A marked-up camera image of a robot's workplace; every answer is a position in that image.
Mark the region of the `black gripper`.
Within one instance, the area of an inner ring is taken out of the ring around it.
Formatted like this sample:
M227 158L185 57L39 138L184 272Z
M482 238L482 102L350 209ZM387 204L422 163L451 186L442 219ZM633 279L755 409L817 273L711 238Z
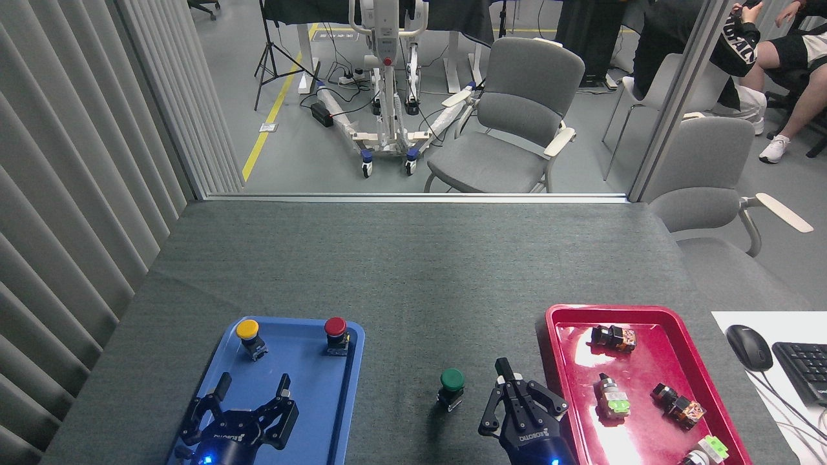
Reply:
M231 385L231 375L222 373L218 385L203 397L190 400L178 436L186 446L197 444L194 464L252 464L261 444L283 450L298 418L298 406L291 398L289 374L283 373L277 394L254 410L227 410L220 402ZM214 420L202 430L204 414Z
M561 436L556 420L569 409L568 402L535 380L515 373L506 357L494 362L498 380L479 421L479 434L498 437L511 464L576 464L576 457ZM496 408L504 403L499 421ZM531 420L541 420L535 426Z

